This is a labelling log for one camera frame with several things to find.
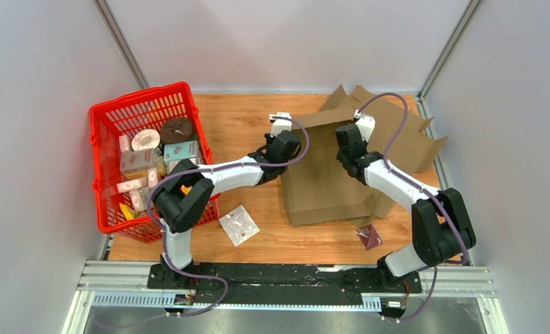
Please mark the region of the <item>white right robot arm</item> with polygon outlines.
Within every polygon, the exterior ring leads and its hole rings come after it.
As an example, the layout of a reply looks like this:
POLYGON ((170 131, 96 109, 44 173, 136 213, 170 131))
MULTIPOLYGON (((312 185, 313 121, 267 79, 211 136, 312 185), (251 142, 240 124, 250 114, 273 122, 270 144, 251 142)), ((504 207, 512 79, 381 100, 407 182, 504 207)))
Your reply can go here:
POLYGON ((356 124, 336 128, 337 160, 351 177, 389 196, 412 218, 411 243, 378 260, 379 287, 392 292, 411 273, 453 263, 456 255, 465 263, 476 236, 462 194, 419 182, 383 154, 369 152, 362 133, 365 129, 356 124))

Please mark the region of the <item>dark red packet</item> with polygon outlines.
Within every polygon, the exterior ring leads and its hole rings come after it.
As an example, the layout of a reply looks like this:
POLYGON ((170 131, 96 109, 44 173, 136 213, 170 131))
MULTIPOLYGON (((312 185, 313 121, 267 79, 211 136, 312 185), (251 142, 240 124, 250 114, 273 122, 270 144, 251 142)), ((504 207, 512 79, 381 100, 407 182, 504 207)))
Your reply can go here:
POLYGON ((382 245, 381 236, 372 224, 365 225, 355 231, 365 250, 382 245))

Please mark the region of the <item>clear plastic bag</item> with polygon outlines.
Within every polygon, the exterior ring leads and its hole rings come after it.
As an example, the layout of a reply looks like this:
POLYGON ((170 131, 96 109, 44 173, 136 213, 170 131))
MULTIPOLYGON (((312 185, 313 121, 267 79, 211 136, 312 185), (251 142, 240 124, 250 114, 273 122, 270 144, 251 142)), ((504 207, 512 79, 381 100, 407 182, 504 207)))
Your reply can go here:
POLYGON ((218 221, 235 247, 260 232, 258 225, 243 205, 219 218, 218 221))

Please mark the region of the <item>pink white tape roll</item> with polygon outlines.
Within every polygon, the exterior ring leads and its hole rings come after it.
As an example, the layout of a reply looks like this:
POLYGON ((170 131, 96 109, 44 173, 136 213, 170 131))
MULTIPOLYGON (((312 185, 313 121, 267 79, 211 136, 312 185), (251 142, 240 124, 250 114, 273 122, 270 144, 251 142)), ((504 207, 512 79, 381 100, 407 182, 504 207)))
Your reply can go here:
POLYGON ((139 131, 131 140, 131 149, 141 151, 155 149, 161 143, 160 133, 155 129, 144 129, 139 131))

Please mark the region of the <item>brown round cake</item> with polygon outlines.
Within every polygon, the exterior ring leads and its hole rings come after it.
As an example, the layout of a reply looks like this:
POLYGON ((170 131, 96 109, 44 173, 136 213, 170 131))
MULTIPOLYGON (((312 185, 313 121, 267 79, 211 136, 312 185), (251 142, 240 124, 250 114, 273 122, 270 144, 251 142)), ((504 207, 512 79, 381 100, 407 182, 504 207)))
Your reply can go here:
POLYGON ((166 120, 160 131, 163 144, 173 144, 189 141, 195 135, 193 122, 185 117, 166 120))

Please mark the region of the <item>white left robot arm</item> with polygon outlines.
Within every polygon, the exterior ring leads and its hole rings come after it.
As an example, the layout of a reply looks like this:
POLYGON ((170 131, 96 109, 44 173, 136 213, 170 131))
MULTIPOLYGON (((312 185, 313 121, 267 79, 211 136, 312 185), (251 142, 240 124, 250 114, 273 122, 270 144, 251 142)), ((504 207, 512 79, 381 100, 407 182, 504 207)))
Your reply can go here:
POLYGON ((297 133, 284 130, 267 143, 236 161, 196 165, 181 161, 150 193, 148 213, 160 227, 163 240, 161 263, 165 279, 182 289, 192 280, 191 230, 200 221, 209 200, 226 191, 258 186, 277 179, 299 155, 297 133))

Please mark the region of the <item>red plastic basket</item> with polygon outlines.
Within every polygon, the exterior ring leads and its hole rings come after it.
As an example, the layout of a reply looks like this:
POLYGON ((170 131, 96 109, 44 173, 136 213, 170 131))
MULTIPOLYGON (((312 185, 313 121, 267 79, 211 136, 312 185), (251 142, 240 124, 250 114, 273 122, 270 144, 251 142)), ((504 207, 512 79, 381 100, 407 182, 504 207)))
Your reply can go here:
POLYGON ((152 147, 137 152, 132 139, 144 130, 160 131, 173 118, 192 122, 202 163, 212 164, 212 151, 200 122, 199 109, 190 86, 180 81, 167 86, 147 88, 96 104, 90 109, 90 144, 94 157, 94 181, 97 227, 105 234, 118 233, 136 241, 149 243, 160 239, 159 227, 148 215, 127 216, 139 212, 149 187, 123 191, 122 182, 146 184, 151 169, 159 176, 168 167, 162 157, 165 143, 154 141, 152 147))

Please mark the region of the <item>teal snack box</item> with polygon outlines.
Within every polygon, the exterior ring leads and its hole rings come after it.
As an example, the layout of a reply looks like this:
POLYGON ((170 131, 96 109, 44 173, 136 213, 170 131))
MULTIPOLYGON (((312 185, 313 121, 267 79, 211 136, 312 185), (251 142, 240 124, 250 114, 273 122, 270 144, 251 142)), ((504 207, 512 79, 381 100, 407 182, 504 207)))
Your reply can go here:
POLYGON ((183 159, 194 159, 201 156, 197 141, 185 141, 167 144, 163 148, 163 160, 165 163, 183 159))

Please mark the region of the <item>brown cardboard box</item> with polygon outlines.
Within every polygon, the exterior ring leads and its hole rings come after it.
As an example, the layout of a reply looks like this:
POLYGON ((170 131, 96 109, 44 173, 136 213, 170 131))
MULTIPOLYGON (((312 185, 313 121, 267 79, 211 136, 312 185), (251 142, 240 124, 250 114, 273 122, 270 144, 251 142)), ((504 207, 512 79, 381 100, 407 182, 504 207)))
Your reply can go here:
POLYGON ((306 155, 280 177, 284 211, 293 227, 338 220, 367 225, 372 218, 386 217, 394 206, 388 196, 351 178, 336 160, 334 131, 348 124, 354 112, 344 107, 292 117, 310 139, 306 155))

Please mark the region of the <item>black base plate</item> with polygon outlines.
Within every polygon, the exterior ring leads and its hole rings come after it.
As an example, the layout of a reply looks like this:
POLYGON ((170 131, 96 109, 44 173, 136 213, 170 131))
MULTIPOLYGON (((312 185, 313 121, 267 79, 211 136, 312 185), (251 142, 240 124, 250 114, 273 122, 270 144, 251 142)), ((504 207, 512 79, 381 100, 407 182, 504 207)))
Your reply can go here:
POLYGON ((222 296, 224 304, 259 305, 359 305, 365 293, 402 296, 422 291, 418 274, 384 283, 376 267, 199 262, 184 271, 191 276, 153 264, 147 287, 196 292, 197 303, 212 303, 222 296))

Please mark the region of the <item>pink white carton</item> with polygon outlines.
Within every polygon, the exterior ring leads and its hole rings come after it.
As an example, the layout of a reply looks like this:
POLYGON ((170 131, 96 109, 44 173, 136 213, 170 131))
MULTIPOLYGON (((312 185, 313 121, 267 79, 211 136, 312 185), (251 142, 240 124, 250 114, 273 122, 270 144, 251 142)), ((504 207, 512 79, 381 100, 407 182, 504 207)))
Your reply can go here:
POLYGON ((142 177, 149 169, 157 166, 155 149, 123 152, 120 155, 119 171, 128 179, 142 177))

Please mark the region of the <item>aluminium front rail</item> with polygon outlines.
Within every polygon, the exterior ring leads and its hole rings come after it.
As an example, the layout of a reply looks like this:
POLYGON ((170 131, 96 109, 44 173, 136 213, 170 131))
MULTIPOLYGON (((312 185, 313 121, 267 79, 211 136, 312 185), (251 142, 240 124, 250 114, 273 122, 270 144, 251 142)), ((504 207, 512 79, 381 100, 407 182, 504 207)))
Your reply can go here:
MULTIPOLYGON (((97 306, 139 306, 170 309, 215 310, 321 310, 379 312, 393 305, 414 307, 417 299, 468 298, 480 307, 493 308, 498 297, 493 288, 489 271, 485 267, 440 266, 436 270, 420 273, 422 291, 406 292, 402 296, 390 293, 365 293, 359 305, 259 305, 224 304, 219 296, 212 303, 197 303, 196 292, 184 289, 150 289, 147 287, 150 268, 157 262, 87 261, 78 283, 78 290, 94 294, 97 306)), ((317 265, 347 269, 349 267, 375 267, 373 265, 317 265)))

